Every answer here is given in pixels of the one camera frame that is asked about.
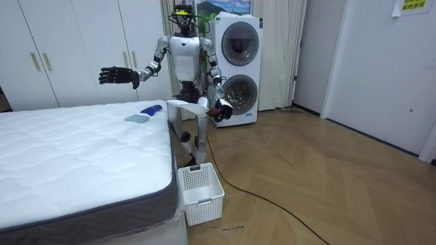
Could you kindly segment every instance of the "label sticker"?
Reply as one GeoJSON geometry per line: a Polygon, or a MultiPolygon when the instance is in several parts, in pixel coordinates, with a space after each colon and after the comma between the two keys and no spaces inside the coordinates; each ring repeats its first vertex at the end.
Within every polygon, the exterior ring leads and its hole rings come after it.
{"type": "Polygon", "coordinates": [[[403,11],[416,10],[425,6],[426,0],[405,0],[403,4],[403,11]]]}

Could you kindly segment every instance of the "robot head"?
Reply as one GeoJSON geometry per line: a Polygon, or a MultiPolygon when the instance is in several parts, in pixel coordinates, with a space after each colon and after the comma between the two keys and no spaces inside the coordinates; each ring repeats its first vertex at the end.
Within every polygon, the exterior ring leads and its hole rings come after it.
{"type": "Polygon", "coordinates": [[[194,12],[190,5],[179,4],[174,6],[174,12],[171,14],[172,22],[176,23],[181,33],[189,34],[193,32],[194,12]]]}

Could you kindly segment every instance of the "gray mattress border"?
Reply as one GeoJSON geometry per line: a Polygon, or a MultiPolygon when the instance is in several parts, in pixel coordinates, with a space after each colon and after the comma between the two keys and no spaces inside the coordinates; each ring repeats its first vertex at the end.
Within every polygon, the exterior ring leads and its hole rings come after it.
{"type": "MultiPolygon", "coordinates": [[[[170,127],[169,132],[171,139],[172,130],[170,127]]],[[[143,229],[171,219],[178,207],[178,184],[172,140],[170,145],[172,155],[172,179],[171,183],[169,183],[166,188],[147,195],[109,203],[73,214],[2,228],[0,229],[0,244],[83,244],[111,235],[143,229]],[[163,199],[165,203],[169,205],[158,205],[161,207],[159,215],[156,215],[156,212],[153,210],[150,215],[145,214],[146,217],[140,218],[141,211],[149,207],[152,199],[157,199],[157,201],[152,202],[158,203],[162,202],[162,200],[159,199],[163,199]],[[92,216],[99,216],[100,219],[104,220],[104,223],[92,223],[92,218],[90,218],[92,216]],[[111,221],[116,223],[115,225],[117,227],[113,229],[104,227],[103,230],[105,231],[92,228],[93,225],[107,225],[107,222],[111,221]],[[59,228],[61,225],[64,225],[64,223],[70,223],[70,227],[64,229],[63,227],[59,228]]]]}

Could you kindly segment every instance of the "wardrobe door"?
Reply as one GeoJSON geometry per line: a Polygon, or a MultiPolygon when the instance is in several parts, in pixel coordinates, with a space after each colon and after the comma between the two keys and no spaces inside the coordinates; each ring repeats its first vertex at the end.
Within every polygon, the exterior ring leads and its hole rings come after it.
{"type": "MultiPolygon", "coordinates": [[[[94,82],[98,84],[102,67],[131,68],[118,1],[72,0],[72,4],[94,82]]],[[[97,87],[104,103],[138,101],[132,84],[98,84],[97,87]]]]}
{"type": "Polygon", "coordinates": [[[0,86],[14,111],[57,108],[17,0],[0,1],[0,86]]]}
{"type": "MultiPolygon", "coordinates": [[[[159,0],[119,0],[125,36],[134,69],[143,69],[155,56],[157,40],[164,35],[159,0]]],[[[161,63],[158,77],[141,82],[139,100],[168,99],[171,97],[168,53],[161,63]]]]}
{"type": "Polygon", "coordinates": [[[70,0],[19,0],[61,107],[99,103],[70,0]]]}

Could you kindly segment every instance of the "paper sign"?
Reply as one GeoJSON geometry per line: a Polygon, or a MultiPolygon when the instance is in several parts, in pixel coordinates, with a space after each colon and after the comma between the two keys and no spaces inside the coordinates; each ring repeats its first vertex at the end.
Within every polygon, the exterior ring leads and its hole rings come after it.
{"type": "Polygon", "coordinates": [[[425,6],[426,0],[405,0],[403,4],[403,11],[416,10],[425,6]]]}
{"type": "Polygon", "coordinates": [[[435,0],[396,0],[392,16],[423,14],[430,11],[435,0]]]}

